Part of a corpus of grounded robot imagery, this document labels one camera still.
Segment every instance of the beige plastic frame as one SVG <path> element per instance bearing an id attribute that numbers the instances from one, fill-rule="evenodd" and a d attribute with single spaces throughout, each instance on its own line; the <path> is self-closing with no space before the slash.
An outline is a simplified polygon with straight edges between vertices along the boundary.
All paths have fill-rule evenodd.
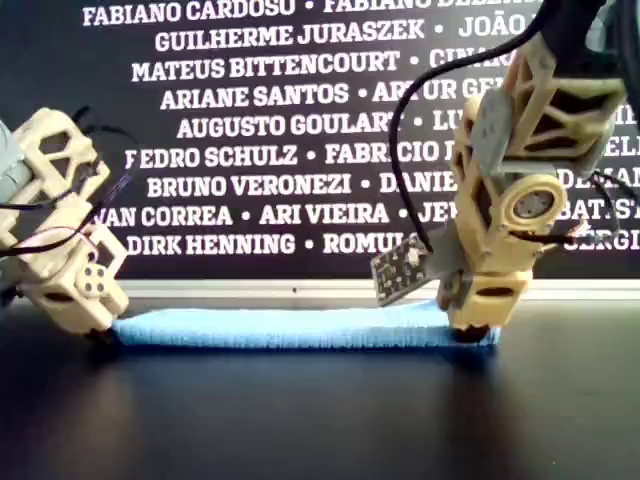
<path id="1" fill-rule="evenodd" d="M 56 153 L 43 153 L 43 142 L 60 135 L 65 137 L 66 146 Z M 82 134 L 71 118 L 56 110 L 39 110 L 13 136 L 34 178 L 16 194 L 12 203 L 26 204 L 60 196 L 70 188 L 78 168 L 94 164 L 98 158 L 91 139 Z M 54 162 L 63 161 L 66 171 L 59 172 Z M 58 202 L 36 228 L 34 234 L 39 235 L 27 239 L 29 246 L 61 240 L 80 225 L 91 209 L 89 197 L 109 176 L 109 168 L 100 161 L 96 172 L 85 181 L 79 193 Z M 29 215 L 29 212 L 0 211 L 0 247 L 10 248 L 19 242 L 11 231 L 20 215 Z M 59 327 L 74 334 L 108 329 L 129 303 L 128 296 L 114 280 L 127 256 L 126 248 L 102 225 L 89 225 L 84 234 L 48 252 L 8 259 L 11 262 L 9 276 L 18 282 L 21 292 Z M 99 256 L 101 251 L 103 257 L 104 254 L 110 257 L 104 268 L 95 264 L 103 261 Z M 86 273 L 91 269 L 102 272 L 102 276 L 87 278 Z"/>

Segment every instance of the black backdrop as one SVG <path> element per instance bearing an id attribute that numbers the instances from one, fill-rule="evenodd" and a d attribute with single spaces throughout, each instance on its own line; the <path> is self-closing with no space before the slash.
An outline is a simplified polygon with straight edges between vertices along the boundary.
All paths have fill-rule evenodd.
<path id="1" fill-rule="evenodd" d="M 5 0 L 0 3 L 0 118 L 11 128 L 17 127 L 42 106 L 71 113 L 78 107 L 89 104 L 96 112 L 97 119 L 128 129 L 138 137 L 143 148 L 180 151 L 194 149 L 191 154 L 197 155 L 196 159 L 199 158 L 199 165 L 192 168 L 144 169 L 118 197 L 112 205 L 113 210 L 105 212 L 103 221 L 113 228 L 132 253 L 122 270 L 123 278 L 367 278 L 368 261 L 374 254 L 372 248 L 376 245 L 376 239 L 371 234 L 395 233 L 397 238 L 400 233 L 410 232 L 408 219 L 402 218 L 399 213 L 402 209 L 399 197 L 389 192 L 390 188 L 382 188 L 381 175 L 391 177 L 389 164 L 367 162 L 367 155 L 356 151 L 356 144 L 360 144 L 361 149 L 371 151 L 371 145 L 375 142 L 385 142 L 386 133 L 338 131 L 296 134 L 300 133 L 295 130 L 297 122 L 313 122 L 314 118 L 317 119 L 322 114 L 348 114 L 351 124 L 356 123 L 359 114 L 364 115 L 364 118 L 359 119 L 360 122 L 371 120 L 373 112 L 390 116 L 395 106 L 391 82 L 413 80 L 422 70 L 443 61 L 447 54 L 458 55 L 461 51 L 489 48 L 505 41 L 508 36 L 516 33 L 513 29 L 528 23 L 539 7 L 538 1 L 516 0 L 316 0 L 313 5 L 307 5 L 309 2 L 301 0 L 263 0 L 263 5 L 267 7 L 279 5 L 284 12 L 288 8 L 295 11 L 291 15 L 197 21 L 186 19 L 188 3 L 185 0 L 177 2 L 177 10 L 182 16 L 182 20 L 178 22 L 125 25 L 95 24 L 96 20 L 104 23 L 107 19 L 99 14 L 100 9 L 118 5 L 116 2 Z M 229 3 L 242 6 L 245 3 L 260 2 L 220 0 L 211 4 L 214 7 L 213 13 L 221 15 L 220 8 Z M 410 3 L 415 3 L 413 8 L 389 8 Z M 417 6 L 427 4 L 430 4 L 427 8 Z M 334 11 L 325 11 L 331 5 L 334 6 Z M 343 10 L 348 5 L 363 6 L 364 10 L 337 11 L 340 5 Z M 92 7 L 93 10 L 83 11 L 83 7 Z M 134 5 L 131 11 L 135 13 L 136 8 Z M 94 23 L 92 26 L 83 25 L 86 15 L 90 19 L 88 23 Z M 471 36 L 467 35 L 469 22 L 476 28 L 475 34 Z M 164 34 L 167 32 L 202 31 L 202 38 L 206 40 L 210 30 L 226 30 L 232 38 L 236 35 L 235 40 L 239 41 L 240 30 L 235 30 L 236 33 L 233 34 L 228 29 L 282 26 L 280 31 L 286 32 L 290 28 L 291 37 L 295 40 L 298 35 L 304 34 L 303 26 L 311 24 L 318 25 L 320 29 L 346 31 L 349 35 L 347 40 L 353 41 L 337 38 L 336 42 L 312 44 L 293 41 L 287 45 L 270 43 L 262 47 L 220 48 L 218 45 L 217 48 L 189 51 L 156 49 L 156 39 L 159 39 L 157 46 L 162 49 L 163 39 L 168 36 Z M 511 27 L 511 31 L 506 31 L 505 25 Z M 358 56 L 351 55 L 349 58 L 353 61 L 345 63 L 345 53 L 358 52 L 379 52 L 367 54 L 368 56 L 360 55 L 360 58 L 371 60 L 377 56 L 382 60 L 377 66 L 369 61 L 364 64 L 367 67 L 365 71 L 357 71 L 358 66 L 363 65 L 354 60 Z M 298 73 L 296 67 L 304 68 L 305 63 L 308 65 L 313 55 L 318 54 L 332 54 L 329 58 L 331 61 L 325 66 L 335 65 L 346 71 L 315 75 L 304 72 L 292 74 Z M 273 63 L 266 68 L 264 76 L 242 75 L 241 72 L 232 72 L 230 68 L 231 65 L 246 66 L 248 57 L 262 58 L 265 61 L 274 56 L 290 56 L 285 64 L 289 69 L 285 72 L 288 75 L 277 75 Z M 193 65 L 194 60 L 201 61 L 198 68 L 203 68 L 204 62 L 210 62 L 209 65 L 224 67 L 224 71 L 218 72 L 222 73 L 218 75 L 219 78 L 202 80 L 189 79 L 188 75 L 193 74 L 194 70 L 191 73 L 182 72 L 183 78 L 174 80 L 170 77 L 162 79 L 160 76 L 162 72 L 167 73 L 167 65 L 162 65 L 163 62 L 187 61 L 183 65 L 188 62 Z M 143 81 L 144 78 L 133 81 L 134 76 L 140 76 L 145 63 L 150 68 L 146 78 L 149 81 Z M 406 113 L 402 140 L 422 145 L 422 151 L 413 156 L 413 160 L 417 161 L 406 162 L 404 166 L 411 175 L 423 172 L 423 179 L 432 180 L 431 187 L 414 194 L 415 202 L 419 206 L 424 204 L 434 214 L 428 222 L 429 227 L 437 226 L 450 214 L 448 202 L 453 197 L 447 149 L 453 138 L 453 130 L 444 126 L 443 120 L 452 114 L 455 121 L 456 111 L 462 107 L 465 97 L 477 93 L 481 82 L 493 86 L 492 82 L 501 78 L 505 70 L 503 65 L 484 65 L 454 72 L 442 79 L 444 81 L 429 87 L 426 93 L 433 94 L 432 98 L 435 99 L 416 100 Z M 319 97 L 311 95 L 308 102 L 303 97 L 301 103 L 282 105 L 277 103 L 278 92 L 271 92 L 273 88 L 283 91 L 285 85 L 321 84 L 328 85 L 322 87 L 325 95 L 333 92 L 333 103 L 317 102 Z M 178 103 L 176 99 L 179 90 L 215 91 L 224 87 L 245 87 L 248 93 L 246 102 L 236 101 L 226 108 L 216 108 L 215 105 L 204 108 L 162 108 L 163 104 L 170 105 L 171 99 Z M 265 93 L 275 95 L 270 97 L 271 103 L 265 102 Z M 282 117 L 286 129 L 279 136 L 259 136 L 244 132 L 248 134 L 185 138 L 185 130 L 181 129 L 181 125 L 189 125 L 192 119 L 277 115 Z M 422 125 L 415 124 L 416 117 L 422 119 Z M 603 166 L 613 168 L 615 174 L 626 175 L 625 178 L 630 178 L 638 186 L 640 169 L 634 165 L 639 142 L 628 109 L 620 110 L 615 135 Z M 96 138 L 96 141 L 111 166 L 114 177 L 120 175 L 125 168 L 125 150 L 131 149 L 131 145 L 120 139 L 106 137 Z M 347 146 L 342 149 L 327 146 L 337 144 Z M 212 161 L 215 159 L 216 148 L 259 145 L 293 145 L 297 150 L 297 162 L 289 160 L 284 162 L 287 165 L 277 166 L 226 166 Z M 333 155 L 327 154 L 328 149 L 332 149 L 332 152 L 350 150 L 350 156 L 362 163 L 328 163 Z M 307 152 L 310 151 L 316 154 L 314 158 L 308 158 Z M 281 151 L 276 155 L 276 158 L 282 157 L 287 160 L 285 152 Z M 336 155 L 336 158 L 347 157 L 349 155 Z M 316 195 L 247 195 L 248 192 L 259 191 L 264 187 L 264 182 L 280 182 L 285 188 L 287 182 L 290 186 L 292 175 L 312 174 L 316 174 L 316 179 L 320 178 L 317 177 L 319 174 L 332 175 L 326 177 L 324 190 L 319 190 Z M 278 179 L 265 180 L 268 175 L 277 176 Z M 163 181 L 177 177 L 200 177 L 199 182 L 218 177 L 216 185 L 220 187 L 226 183 L 226 193 L 222 196 L 153 196 L 156 193 L 154 189 Z M 602 220 L 599 215 L 602 210 L 601 201 L 595 198 L 593 191 L 573 188 L 573 181 L 568 176 L 564 178 L 571 187 L 571 205 L 568 211 L 573 216 L 573 220 L 566 221 L 575 223 L 580 215 L 587 214 L 593 225 L 606 228 L 606 220 Z M 176 193 L 186 195 L 188 191 L 176 189 Z M 357 217 L 348 218 L 344 215 L 328 217 L 340 217 L 337 219 L 343 223 L 323 223 L 322 216 L 314 218 L 313 215 L 322 211 L 317 205 L 323 204 L 368 204 L 377 214 L 375 219 L 379 223 L 363 223 Z M 261 219 L 266 220 L 269 212 L 276 211 L 276 205 L 299 205 L 280 207 L 282 211 L 286 209 L 290 213 L 299 212 L 299 223 L 286 224 L 283 217 L 283 224 L 280 225 L 261 224 Z M 343 211 L 349 208 L 344 205 L 338 208 Z M 537 275 L 543 278 L 635 278 L 633 263 L 638 258 L 637 250 L 640 248 L 639 230 L 634 220 L 637 215 L 625 208 L 624 201 L 619 206 L 623 217 L 629 218 L 623 221 L 626 235 L 614 248 L 555 253 L 540 262 Z M 228 208 L 228 217 L 220 216 L 225 207 Z M 244 212 L 248 212 L 250 216 L 243 218 Z M 167 213 L 174 213 L 178 217 L 182 214 L 182 220 L 188 219 L 190 214 L 197 214 L 206 223 L 183 226 L 149 223 L 154 218 L 165 220 Z M 247 243 L 252 241 L 252 237 L 247 235 L 255 237 L 264 234 L 289 239 L 289 242 L 280 242 L 279 254 L 256 253 L 256 245 L 252 246 L 253 254 L 247 254 L 246 250 L 244 253 L 233 252 L 233 248 L 237 248 L 234 247 L 234 242 L 237 243 L 239 238 Z M 158 239 L 171 235 L 176 237 L 174 246 L 181 249 L 182 254 L 162 254 L 152 249 L 137 251 L 143 238 L 154 237 L 159 241 Z M 188 251 L 195 241 L 195 237 L 190 239 L 190 236 L 209 236 L 206 240 L 200 238 L 204 242 L 200 245 L 207 246 L 209 250 Z M 361 253 L 353 253 L 354 249 L 357 250 L 358 241 Z M 226 252 L 221 254 L 220 249 L 226 249 Z"/>

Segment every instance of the wire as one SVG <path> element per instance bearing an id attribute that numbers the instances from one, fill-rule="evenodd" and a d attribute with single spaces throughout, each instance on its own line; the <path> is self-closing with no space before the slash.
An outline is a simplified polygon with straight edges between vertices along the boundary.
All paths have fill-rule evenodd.
<path id="1" fill-rule="evenodd" d="M 540 6 L 540 9 L 538 10 L 537 15 L 520 35 L 490 50 L 476 53 L 465 58 L 459 58 L 457 60 L 439 65 L 438 67 L 428 70 L 427 72 L 424 72 L 407 88 L 407 90 L 405 90 L 404 94 L 398 101 L 396 109 L 393 112 L 393 116 L 391 117 L 391 121 L 389 122 L 389 156 L 391 157 L 391 169 L 395 176 L 398 190 L 400 192 L 400 197 L 404 202 L 407 214 L 411 222 L 413 223 L 416 233 L 418 234 L 418 238 L 424 244 L 429 253 L 433 253 L 433 247 L 431 246 L 431 242 L 429 241 L 427 232 L 422 227 L 422 223 L 420 221 L 420 218 L 418 217 L 416 208 L 411 201 L 409 190 L 407 189 L 404 176 L 402 175 L 402 168 L 400 165 L 400 158 L 398 154 L 400 122 L 402 120 L 402 116 L 404 115 L 404 111 L 407 109 L 407 106 L 411 102 L 411 98 L 416 93 L 418 93 L 427 82 L 433 80 L 434 78 L 453 70 L 458 70 L 460 68 L 468 67 L 476 63 L 485 62 L 487 60 L 501 57 L 502 55 L 506 55 L 513 50 L 516 50 L 523 46 L 542 30 L 545 24 L 560 8 L 561 4 L 562 2 L 559 0 L 544 0 L 542 5 Z"/>
<path id="2" fill-rule="evenodd" d="M 62 231 L 75 232 L 75 229 L 73 229 L 71 227 L 49 227 L 49 228 L 45 228 L 44 230 L 39 230 L 39 231 L 35 232 L 34 234 L 32 234 L 31 236 L 27 237 L 22 242 L 18 243 L 17 246 L 20 246 L 20 247 L 32 246 L 30 244 L 32 244 L 34 241 L 38 240 L 40 237 L 47 236 L 47 235 L 50 235 L 50 234 L 56 233 L 56 232 L 62 232 Z M 98 256 L 99 256 L 98 245 L 96 245 L 96 243 L 93 240 L 91 240 L 91 238 L 89 238 L 89 236 L 86 233 L 80 232 L 78 235 L 80 235 L 80 238 L 82 238 L 85 242 L 87 242 L 89 244 L 89 246 L 91 247 L 92 254 L 93 254 L 92 258 L 94 259 L 94 261 L 97 260 Z"/>
<path id="3" fill-rule="evenodd" d="M 76 112 L 76 114 L 74 114 L 74 118 L 85 115 L 89 110 L 90 110 L 89 107 L 83 107 L 83 109 L 79 111 L 82 113 L 78 115 L 79 112 Z M 128 140 L 132 141 L 136 145 L 136 148 L 138 149 L 140 148 L 140 144 L 138 140 L 129 132 L 119 127 L 111 127 L 108 125 L 99 125 L 99 126 L 90 125 L 84 128 L 82 132 L 85 135 L 90 135 L 92 133 L 108 133 L 108 134 L 124 136 Z M 102 197 L 101 199 L 99 199 L 97 202 L 94 203 L 91 210 L 89 210 L 89 212 L 85 215 L 85 217 L 82 219 L 80 224 L 75 229 L 72 229 L 71 233 L 67 237 L 46 245 L 37 245 L 37 246 L 35 245 L 20 246 L 20 242 L 18 242 L 15 245 L 13 245 L 11 248 L 8 248 L 6 250 L 0 250 L 0 259 L 5 257 L 15 257 L 20 255 L 29 255 L 34 253 L 48 252 L 50 250 L 54 250 L 66 244 L 76 235 L 82 234 L 82 231 L 84 230 L 84 228 L 91 222 L 91 220 L 93 220 L 93 218 L 98 214 L 98 212 L 103 208 L 107 207 L 114 200 L 114 198 L 133 180 L 133 178 L 139 171 L 140 171 L 140 168 L 133 168 L 128 170 L 124 175 L 122 175 L 118 179 L 118 181 L 109 189 L 109 191 L 107 191 L 104 197 Z"/>

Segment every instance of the printed name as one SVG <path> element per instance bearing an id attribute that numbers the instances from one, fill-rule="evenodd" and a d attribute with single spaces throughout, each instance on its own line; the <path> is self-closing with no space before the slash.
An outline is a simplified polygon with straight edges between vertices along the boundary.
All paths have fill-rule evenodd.
<path id="1" fill-rule="evenodd" d="M 249 235 L 129 235 L 129 255 L 291 255 L 296 239 L 291 234 Z"/>
<path id="2" fill-rule="evenodd" d="M 399 142 L 398 158 L 401 162 L 435 162 L 450 160 L 454 140 L 445 140 L 442 145 L 434 140 L 423 142 Z M 327 143 L 324 146 L 325 163 L 388 163 L 387 142 Z"/>
<path id="3" fill-rule="evenodd" d="M 229 78 L 376 73 L 398 70 L 399 50 L 310 53 L 260 57 L 231 57 L 134 62 L 132 82 L 219 80 Z"/>
<path id="4" fill-rule="evenodd" d="M 411 18 L 305 24 L 299 29 L 293 25 L 278 25 L 160 32 L 155 36 L 155 49 L 157 52 L 164 53 L 227 48 L 422 40 L 425 38 L 424 23 L 424 19 Z"/>
<path id="5" fill-rule="evenodd" d="M 280 137 L 291 135 L 333 135 L 383 133 L 393 112 L 310 113 L 308 115 L 224 116 L 184 118 L 177 138 Z"/>
<path id="6" fill-rule="evenodd" d="M 291 105 L 343 104 L 349 100 L 349 85 L 261 85 L 207 89 L 167 90 L 160 110 L 200 110 L 211 108 L 288 107 Z"/>
<path id="7" fill-rule="evenodd" d="M 192 0 L 151 3 L 149 5 L 111 5 L 108 7 L 84 7 L 84 27 L 140 25 L 150 23 L 209 21 L 228 18 L 275 17 L 293 15 L 295 0 Z"/>
<path id="8" fill-rule="evenodd" d="M 227 193 L 239 197 L 352 193 L 350 173 L 151 177 L 146 180 L 149 198 L 223 197 Z"/>

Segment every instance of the black cable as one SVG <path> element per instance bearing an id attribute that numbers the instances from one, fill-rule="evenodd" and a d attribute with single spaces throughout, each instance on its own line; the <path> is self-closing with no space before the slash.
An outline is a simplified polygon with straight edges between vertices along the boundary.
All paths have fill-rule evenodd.
<path id="1" fill-rule="evenodd" d="M 132 142 L 134 142 L 136 145 L 136 148 L 138 149 L 140 148 L 138 140 L 133 135 L 131 135 L 127 131 L 118 127 L 111 127 L 108 125 L 89 126 L 83 129 L 83 133 L 84 132 L 87 132 L 87 134 L 102 132 L 102 133 L 121 135 L 131 140 Z M 115 185 L 113 185 L 109 189 L 109 191 L 104 195 L 104 197 L 94 203 L 91 210 L 89 210 L 89 213 L 85 215 L 85 217 L 82 219 L 78 227 L 75 230 L 73 230 L 73 232 L 70 233 L 67 237 L 46 245 L 38 245 L 33 247 L 19 247 L 17 246 L 19 245 L 18 243 L 16 244 L 16 246 L 13 246 L 6 250 L 0 250 L 0 259 L 5 257 L 15 257 L 19 255 L 29 255 L 29 254 L 48 252 L 50 250 L 54 250 L 56 248 L 63 246 L 64 244 L 69 242 L 71 239 L 73 239 L 76 235 L 82 233 L 82 230 L 84 230 L 84 228 L 91 222 L 91 220 L 95 218 L 98 212 L 100 212 L 100 210 L 102 210 L 103 208 L 107 207 L 113 201 L 113 199 L 131 182 L 131 180 L 133 180 L 135 173 L 137 173 L 138 171 L 139 169 L 132 169 L 126 172 L 124 175 L 122 175 L 118 179 L 118 181 L 115 183 Z"/>
<path id="2" fill-rule="evenodd" d="M 409 218 L 413 223 L 413 226 L 418 234 L 418 238 L 424 244 L 425 248 L 428 252 L 433 252 L 433 247 L 431 246 L 431 242 L 429 241 L 429 236 L 427 232 L 422 227 L 422 223 L 420 222 L 420 218 L 418 217 L 418 213 L 416 208 L 411 201 L 411 196 L 409 194 L 409 190 L 407 189 L 407 185 L 404 181 L 404 177 L 402 175 L 402 168 L 400 165 L 400 158 L 398 155 L 398 137 L 400 132 L 400 122 L 402 120 L 402 116 L 407 106 L 411 102 L 411 98 L 420 91 L 420 89 L 430 80 L 443 75 L 445 73 L 451 72 L 453 70 L 458 70 L 460 68 L 468 67 L 470 65 L 485 62 L 487 60 L 492 60 L 497 57 L 501 57 L 502 55 L 506 55 L 513 50 L 516 50 L 522 47 L 525 43 L 531 40 L 536 34 L 538 34 L 544 25 L 549 21 L 549 19 L 553 16 L 553 14 L 559 9 L 562 2 L 560 0 L 544 0 L 540 9 L 538 10 L 537 15 L 534 17 L 532 22 L 527 26 L 527 28 L 520 35 L 512 38 L 511 40 L 498 45 L 490 50 L 486 50 L 484 52 L 476 53 L 474 55 L 470 55 L 465 58 L 459 58 L 457 60 L 453 60 L 451 62 L 444 63 L 435 67 L 427 72 L 424 72 L 420 75 L 408 88 L 405 90 L 404 94 L 398 101 L 395 111 L 393 112 L 393 116 L 391 121 L 389 122 L 389 156 L 391 157 L 391 169 L 396 178 L 396 183 L 398 184 L 398 190 L 400 191 L 400 197 L 402 198 Z"/>

